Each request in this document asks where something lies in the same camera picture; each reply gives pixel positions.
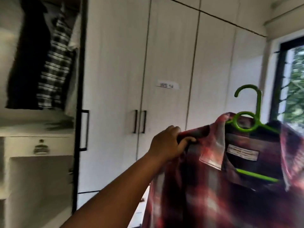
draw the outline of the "hanging clothes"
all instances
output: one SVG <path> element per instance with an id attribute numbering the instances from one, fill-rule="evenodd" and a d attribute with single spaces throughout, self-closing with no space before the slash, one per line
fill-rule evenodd
<path id="1" fill-rule="evenodd" d="M 73 63 L 73 52 L 67 49 L 72 30 L 59 14 L 51 39 L 51 48 L 38 83 L 38 106 L 64 109 L 62 90 Z"/>
<path id="2" fill-rule="evenodd" d="M 151 182 L 142 228 L 304 227 L 304 138 L 279 122 L 280 136 L 242 133 L 225 125 L 233 116 L 180 134 L 197 142 Z"/>
<path id="3" fill-rule="evenodd" d="M 77 86 L 78 86 L 78 70 L 79 70 L 79 49 L 80 49 L 80 36 L 81 36 L 81 14 L 78 14 L 74 27 L 68 50 L 75 51 L 75 61 L 72 69 L 70 85 L 67 92 L 67 99 L 65 103 L 64 112 L 67 116 L 76 117 L 77 108 Z"/>
<path id="4" fill-rule="evenodd" d="M 36 98 L 38 80 L 51 39 L 44 20 L 47 9 L 39 0 L 20 1 L 24 18 L 15 60 L 9 74 L 6 108 L 39 109 Z"/>

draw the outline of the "window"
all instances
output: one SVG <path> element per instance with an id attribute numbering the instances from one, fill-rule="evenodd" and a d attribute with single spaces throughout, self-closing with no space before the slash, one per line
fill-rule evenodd
<path id="1" fill-rule="evenodd" d="M 280 46 L 270 119 L 304 124 L 304 37 Z"/>

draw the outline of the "green hanger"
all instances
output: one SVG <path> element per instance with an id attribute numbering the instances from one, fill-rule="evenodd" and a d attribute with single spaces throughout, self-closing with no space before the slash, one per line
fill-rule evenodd
<path id="1" fill-rule="evenodd" d="M 256 99 L 257 100 L 257 106 L 256 106 L 256 112 L 255 112 L 255 114 L 253 112 L 249 112 L 249 111 L 239 112 L 239 113 L 237 113 L 233 117 L 232 120 L 227 121 L 226 124 L 231 124 L 232 123 L 232 125 L 235 128 L 237 128 L 239 131 L 244 132 L 244 133 L 252 132 L 252 131 L 256 130 L 260 126 L 260 127 L 263 127 L 263 128 L 265 128 L 267 130 L 270 130 L 272 132 L 275 132 L 275 133 L 279 134 L 280 132 L 278 130 L 273 129 L 270 126 L 267 126 L 267 125 L 261 123 L 261 121 L 260 121 L 261 104 L 262 104 L 262 91 L 259 90 L 259 88 L 257 86 L 251 85 L 251 84 L 250 85 L 243 85 L 243 86 L 241 86 L 241 87 L 239 87 L 237 89 L 237 91 L 235 92 L 234 96 L 237 98 L 239 96 L 239 93 L 241 92 L 241 90 L 247 89 L 247 88 L 254 89 L 257 92 L 257 99 Z M 237 120 L 238 120 L 238 118 L 241 115 L 249 115 L 249 116 L 253 117 L 254 122 L 255 122 L 254 125 L 253 125 L 253 127 L 249 128 L 249 129 L 243 129 L 243 128 L 241 128 L 237 124 Z M 264 176 L 264 175 L 261 175 L 261 174 L 257 174 L 257 173 L 253 173 L 253 172 L 249 172 L 249 171 L 245 171 L 245 170 L 241 170 L 241 169 L 236 169 L 236 171 L 239 172 L 239 173 L 248 175 L 248 176 L 260 178 L 260 179 L 271 181 L 271 182 L 278 182 L 279 181 L 278 179 L 275 179 L 275 178 L 272 178 L 272 177 Z"/>
<path id="2" fill-rule="evenodd" d="M 259 90 L 259 88 L 255 85 L 243 85 L 241 87 L 239 87 L 237 89 L 237 91 L 235 92 L 234 96 L 237 98 L 239 96 L 239 93 L 241 92 L 241 90 L 243 89 L 254 89 L 256 92 L 257 92 L 257 106 L 256 106 L 256 113 L 254 114 L 253 112 L 249 112 L 249 111 L 242 111 L 242 112 L 239 112 L 237 113 L 232 120 L 230 121 L 227 121 L 226 124 L 233 124 L 233 126 L 235 128 L 237 128 L 239 131 L 241 132 L 244 132 L 244 133 L 249 133 L 249 132 L 252 132 L 254 130 L 256 130 L 259 126 L 260 127 L 263 127 L 267 130 L 271 130 L 272 132 L 275 132 L 275 133 L 280 133 L 278 130 L 276 129 L 273 129 L 272 127 L 270 126 L 267 126 L 265 124 L 263 124 L 261 121 L 260 121 L 260 115 L 261 115 L 261 104 L 262 104 L 262 91 Z M 241 115 L 249 115 L 251 117 L 253 117 L 254 119 L 254 125 L 253 127 L 249 128 L 249 129 L 243 129 L 241 128 L 238 124 L 237 124 L 237 120 L 238 118 L 241 116 Z"/>

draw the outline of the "hand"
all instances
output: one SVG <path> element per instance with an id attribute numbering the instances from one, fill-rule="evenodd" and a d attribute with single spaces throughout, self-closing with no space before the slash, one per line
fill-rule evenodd
<path id="1" fill-rule="evenodd" d="M 156 135 L 152 142 L 148 154 L 157 157 L 158 160 L 166 163 L 181 155 L 188 142 L 195 142 L 193 137 L 184 138 L 179 144 L 177 144 L 177 136 L 180 133 L 178 126 L 169 126 L 164 131 Z"/>

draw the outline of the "clothing tag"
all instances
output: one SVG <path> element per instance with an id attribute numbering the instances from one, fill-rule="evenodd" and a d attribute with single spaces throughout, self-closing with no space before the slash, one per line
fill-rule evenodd
<path id="1" fill-rule="evenodd" d="M 179 84 L 173 81 L 164 81 L 164 80 L 157 80 L 158 87 L 163 87 L 167 89 L 176 89 L 179 90 Z"/>
<path id="2" fill-rule="evenodd" d="M 234 145 L 229 144 L 227 148 L 227 153 L 236 155 L 238 157 L 251 160 L 251 161 L 257 161 L 257 157 L 259 156 L 259 152 L 255 150 L 249 150 L 249 149 L 243 149 Z"/>

